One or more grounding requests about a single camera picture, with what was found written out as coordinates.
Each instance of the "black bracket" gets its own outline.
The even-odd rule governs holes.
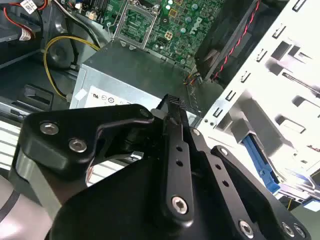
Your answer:
[[[153,121],[153,115],[138,104],[110,106],[107,111],[95,107],[34,113],[25,118],[18,144],[29,159],[63,178],[76,179],[95,157],[102,132],[114,135],[118,127],[147,126]]]
[[[181,101],[167,95],[159,108],[165,106],[168,113],[163,120],[164,155],[160,208],[169,221],[169,231],[179,232],[190,227],[194,220],[189,145],[183,137],[181,114],[185,111],[181,111]]]
[[[234,185],[237,192],[246,207],[254,213],[252,218],[267,239],[311,239],[303,224],[230,151],[223,146],[215,146],[211,153],[222,160],[232,178],[236,177],[237,181],[234,181]]]

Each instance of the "black metal arm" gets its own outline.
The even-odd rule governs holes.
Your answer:
[[[50,239],[311,239],[227,149],[208,149],[180,99],[166,96],[159,111],[132,104],[25,119],[11,174],[54,219]],[[91,165],[132,151],[143,158],[86,187]]]

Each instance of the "power supply label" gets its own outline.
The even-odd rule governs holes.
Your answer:
[[[126,104],[131,104],[131,102],[96,88],[95,86],[91,86],[84,107],[94,108]]]

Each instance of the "motherboard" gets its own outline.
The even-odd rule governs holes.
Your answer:
[[[64,7],[186,71],[225,0],[68,0]]]

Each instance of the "green circuit board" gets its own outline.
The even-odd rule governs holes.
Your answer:
[[[117,14],[123,12],[125,5],[123,1],[127,0],[90,1],[90,3],[83,2],[82,8],[76,9],[76,11],[107,28],[107,24],[112,24]],[[155,4],[160,4],[161,6],[160,13],[145,48],[191,70],[195,65],[194,56],[211,28],[212,23],[218,16],[224,2],[225,0],[140,1],[144,6],[148,4],[147,8]],[[142,43],[150,24],[150,19],[130,9],[127,11],[120,32]],[[116,26],[117,24],[111,27],[110,31],[114,32]]]

